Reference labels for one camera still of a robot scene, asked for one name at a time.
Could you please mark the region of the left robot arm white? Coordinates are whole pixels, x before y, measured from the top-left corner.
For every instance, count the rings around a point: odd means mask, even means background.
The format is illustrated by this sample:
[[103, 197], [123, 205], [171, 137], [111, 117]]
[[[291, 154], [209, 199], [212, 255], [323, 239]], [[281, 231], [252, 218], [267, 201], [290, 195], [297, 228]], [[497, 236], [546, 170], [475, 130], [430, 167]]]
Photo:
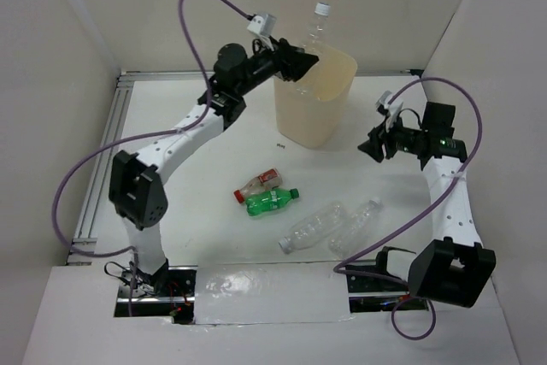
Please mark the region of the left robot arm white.
[[218, 52], [209, 79], [212, 93], [203, 94], [168, 136], [135, 153], [121, 150], [115, 155], [109, 200], [136, 250], [132, 268], [139, 287], [147, 294], [157, 296], [168, 288], [168, 259], [162, 248], [160, 221], [168, 210], [164, 186], [170, 176], [197, 149], [237, 120], [246, 107], [245, 94], [274, 76], [296, 82], [318, 61], [318, 56], [284, 38], [274, 40], [271, 47], [254, 40], [251, 56], [241, 44], [226, 44]]

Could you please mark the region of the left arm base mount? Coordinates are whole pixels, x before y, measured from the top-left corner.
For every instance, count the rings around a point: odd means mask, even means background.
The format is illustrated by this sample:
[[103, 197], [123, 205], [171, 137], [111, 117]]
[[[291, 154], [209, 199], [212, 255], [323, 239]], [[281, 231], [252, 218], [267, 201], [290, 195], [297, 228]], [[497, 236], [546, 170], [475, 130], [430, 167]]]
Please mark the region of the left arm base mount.
[[135, 279], [131, 287], [132, 272], [118, 262], [106, 262], [103, 271], [117, 280], [114, 317], [167, 317], [173, 324], [190, 325], [194, 319], [196, 267], [171, 267], [158, 291]]

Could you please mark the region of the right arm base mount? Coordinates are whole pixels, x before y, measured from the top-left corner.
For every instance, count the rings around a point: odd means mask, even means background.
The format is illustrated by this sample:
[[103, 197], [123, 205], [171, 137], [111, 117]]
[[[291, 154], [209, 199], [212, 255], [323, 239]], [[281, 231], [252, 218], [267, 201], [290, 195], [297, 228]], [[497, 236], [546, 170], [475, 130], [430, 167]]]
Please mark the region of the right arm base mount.
[[[345, 269], [367, 274], [380, 273], [379, 268], [372, 261], [348, 265]], [[405, 286], [401, 284], [370, 276], [346, 274], [346, 283], [352, 314], [391, 312], [407, 294]], [[402, 305], [399, 310], [429, 310], [429, 308], [425, 301], [413, 300]]]

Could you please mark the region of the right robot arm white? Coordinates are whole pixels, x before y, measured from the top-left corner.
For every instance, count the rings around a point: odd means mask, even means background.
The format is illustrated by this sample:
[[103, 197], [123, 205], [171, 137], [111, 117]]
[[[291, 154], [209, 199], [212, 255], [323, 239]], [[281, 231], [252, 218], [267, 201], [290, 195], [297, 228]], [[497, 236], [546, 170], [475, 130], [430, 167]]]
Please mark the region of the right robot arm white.
[[385, 118], [358, 149], [377, 162], [398, 152], [416, 156], [431, 199], [443, 201], [431, 213], [431, 242], [420, 252], [385, 247], [373, 269], [374, 283], [390, 290], [403, 280], [414, 297], [470, 308], [497, 260], [494, 251], [482, 245], [473, 223], [466, 173], [461, 169], [467, 149], [453, 137], [456, 108], [427, 103], [416, 129], [404, 126], [400, 103], [377, 102], [376, 109]]

